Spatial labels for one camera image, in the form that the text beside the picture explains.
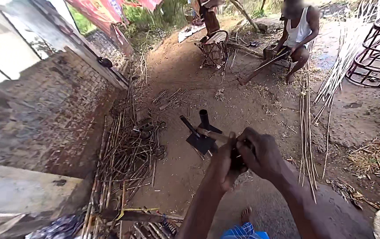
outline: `brick wall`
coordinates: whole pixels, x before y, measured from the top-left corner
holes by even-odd
[[[124,76],[129,75],[129,60],[103,31],[94,30],[90,35],[86,36],[86,39],[100,52],[101,57],[108,58],[113,63],[115,70]]]
[[[119,94],[73,52],[0,83],[0,165],[84,178]]]

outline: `hand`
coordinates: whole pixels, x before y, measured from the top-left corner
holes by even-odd
[[[248,147],[252,144],[255,154]],[[237,149],[244,163],[261,178],[272,182],[281,175],[284,164],[274,137],[269,134],[258,134],[253,128],[247,127],[237,138]]]
[[[236,145],[236,133],[231,132],[228,142],[218,149],[218,152],[212,156],[206,176],[203,181],[219,185],[223,192],[233,188],[234,181],[237,177],[247,171],[243,164],[239,168],[230,168],[231,166],[231,149]]]

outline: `wooden handle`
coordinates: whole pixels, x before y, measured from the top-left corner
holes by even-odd
[[[219,142],[222,142],[222,143],[228,142],[228,136],[225,136],[224,134],[215,133],[215,132],[206,130],[204,128],[197,128],[196,131],[200,134],[203,134],[204,136],[208,136],[209,138],[213,138],[215,140],[218,140]]]

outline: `dirt floor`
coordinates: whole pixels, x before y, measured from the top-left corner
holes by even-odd
[[[237,19],[228,19],[221,25],[232,26]],[[313,50],[313,80],[318,89],[327,70],[337,55],[338,23],[325,23]],[[209,163],[209,156],[202,159],[185,141],[189,131],[180,121],[184,115],[197,125],[198,112],[208,110],[213,126],[228,133],[241,133],[250,126],[260,133],[269,133],[276,138],[283,158],[296,163],[300,158],[299,92],[300,83],[284,83],[283,67],[274,65],[264,70],[249,84],[240,86],[235,79],[244,76],[259,65],[259,59],[241,52],[237,53],[233,68],[230,61],[221,75],[221,70],[202,68],[203,55],[189,40],[202,38],[206,30],[177,43],[177,34],[166,39],[148,57],[148,80],[144,82],[137,98],[141,105],[148,105],[152,114],[167,123],[161,140],[167,146],[167,156],[158,161],[154,187],[142,187],[131,201],[133,207],[160,208],[169,214],[185,215],[198,185]],[[340,180],[351,184],[373,202],[380,202],[380,178],[371,175],[371,180],[358,179],[347,168],[345,154],[348,147],[361,144],[380,136],[380,90],[366,89],[348,82],[342,84],[343,91],[335,96],[331,115],[331,157],[327,165],[327,180]],[[152,104],[163,90],[172,95],[184,89],[182,99],[172,107],[160,111],[165,101]],[[320,106],[315,106],[313,113]],[[325,112],[317,127],[313,127],[314,153],[318,171],[322,171],[325,156],[325,132],[328,113]],[[317,197],[321,208],[330,215],[330,223],[344,231],[348,238],[373,238],[371,221],[376,211],[366,204],[363,213],[348,204],[322,181]],[[286,202],[271,183],[251,172],[239,177],[232,192],[220,203],[209,238],[219,238],[222,231],[238,222],[240,212],[246,206],[254,209],[253,222],[257,230],[267,231],[271,238],[299,238]]]

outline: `bare foot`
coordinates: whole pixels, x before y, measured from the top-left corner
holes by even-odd
[[[287,84],[290,84],[290,83],[292,83],[293,82],[293,74],[287,74],[287,76],[286,76],[286,83]]]
[[[243,209],[242,211],[242,218],[241,218],[241,225],[245,224],[246,222],[249,222],[250,215],[252,214],[252,208],[247,207]]]
[[[244,85],[247,83],[247,81],[245,79],[240,78],[240,77],[237,78],[237,81],[239,82],[240,85]]]

